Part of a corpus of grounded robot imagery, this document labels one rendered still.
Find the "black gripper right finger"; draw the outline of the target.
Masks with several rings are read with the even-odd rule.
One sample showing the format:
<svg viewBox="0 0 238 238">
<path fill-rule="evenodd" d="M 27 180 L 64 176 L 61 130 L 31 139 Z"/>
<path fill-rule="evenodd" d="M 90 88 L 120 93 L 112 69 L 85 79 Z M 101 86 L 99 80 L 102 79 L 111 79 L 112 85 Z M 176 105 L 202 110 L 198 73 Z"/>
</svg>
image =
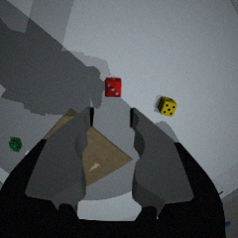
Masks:
<svg viewBox="0 0 238 238">
<path fill-rule="evenodd" d="M 130 127 L 136 128 L 134 149 L 140 157 L 132 181 L 133 199 L 142 209 L 155 206 L 159 219 L 190 224 L 209 238 L 226 238 L 218 191 L 186 148 L 135 107 L 130 108 Z"/>
</svg>

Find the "dark red die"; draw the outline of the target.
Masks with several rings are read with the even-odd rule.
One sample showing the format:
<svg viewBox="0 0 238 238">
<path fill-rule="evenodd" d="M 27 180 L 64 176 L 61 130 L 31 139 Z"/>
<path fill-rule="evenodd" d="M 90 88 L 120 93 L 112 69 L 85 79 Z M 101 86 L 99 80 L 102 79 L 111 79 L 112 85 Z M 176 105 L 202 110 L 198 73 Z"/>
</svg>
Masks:
<svg viewBox="0 0 238 238">
<path fill-rule="evenodd" d="M 105 96 L 120 97 L 121 96 L 121 78 L 106 77 L 105 79 Z"/>
</svg>

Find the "green die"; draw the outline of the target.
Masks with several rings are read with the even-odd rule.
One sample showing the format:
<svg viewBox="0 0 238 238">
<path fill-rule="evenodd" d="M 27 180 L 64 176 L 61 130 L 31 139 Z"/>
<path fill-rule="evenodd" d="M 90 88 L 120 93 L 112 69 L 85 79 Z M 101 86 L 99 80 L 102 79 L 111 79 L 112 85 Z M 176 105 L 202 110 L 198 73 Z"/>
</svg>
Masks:
<svg viewBox="0 0 238 238">
<path fill-rule="evenodd" d="M 12 138 L 11 141 L 9 142 L 9 146 L 11 151 L 19 152 L 22 148 L 21 140 L 18 138 Z"/>
</svg>

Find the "yellow die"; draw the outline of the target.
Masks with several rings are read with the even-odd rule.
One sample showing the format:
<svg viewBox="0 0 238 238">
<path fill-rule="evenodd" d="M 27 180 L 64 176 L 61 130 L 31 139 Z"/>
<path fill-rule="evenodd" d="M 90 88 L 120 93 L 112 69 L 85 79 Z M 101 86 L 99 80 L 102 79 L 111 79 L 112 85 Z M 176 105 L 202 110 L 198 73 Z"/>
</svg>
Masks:
<svg viewBox="0 0 238 238">
<path fill-rule="evenodd" d="M 173 117 L 177 104 L 171 98 L 162 96 L 158 105 L 158 109 L 162 115 L 167 115 Z"/>
</svg>

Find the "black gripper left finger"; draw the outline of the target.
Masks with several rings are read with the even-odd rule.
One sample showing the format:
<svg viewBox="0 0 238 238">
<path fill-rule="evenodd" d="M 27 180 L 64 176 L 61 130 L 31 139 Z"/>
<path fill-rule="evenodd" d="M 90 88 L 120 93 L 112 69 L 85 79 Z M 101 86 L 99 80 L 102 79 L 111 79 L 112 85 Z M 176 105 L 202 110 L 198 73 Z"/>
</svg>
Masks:
<svg viewBox="0 0 238 238">
<path fill-rule="evenodd" d="M 82 110 L 42 139 L 10 172 L 0 190 L 0 238 L 25 219 L 58 215 L 62 203 L 77 214 L 86 194 L 82 152 L 93 115 L 94 107 Z"/>
</svg>

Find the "tan mat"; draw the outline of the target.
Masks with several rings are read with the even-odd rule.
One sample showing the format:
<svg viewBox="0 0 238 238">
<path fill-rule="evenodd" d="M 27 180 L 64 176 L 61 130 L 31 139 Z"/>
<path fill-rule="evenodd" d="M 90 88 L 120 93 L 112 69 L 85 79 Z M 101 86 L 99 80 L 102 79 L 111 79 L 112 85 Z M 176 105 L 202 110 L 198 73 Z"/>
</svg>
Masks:
<svg viewBox="0 0 238 238">
<path fill-rule="evenodd" d="M 77 113 L 70 108 L 44 138 L 48 138 Z M 86 132 L 88 146 L 82 152 L 86 186 L 106 177 L 132 161 L 132 158 L 109 141 L 93 126 Z"/>
</svg>

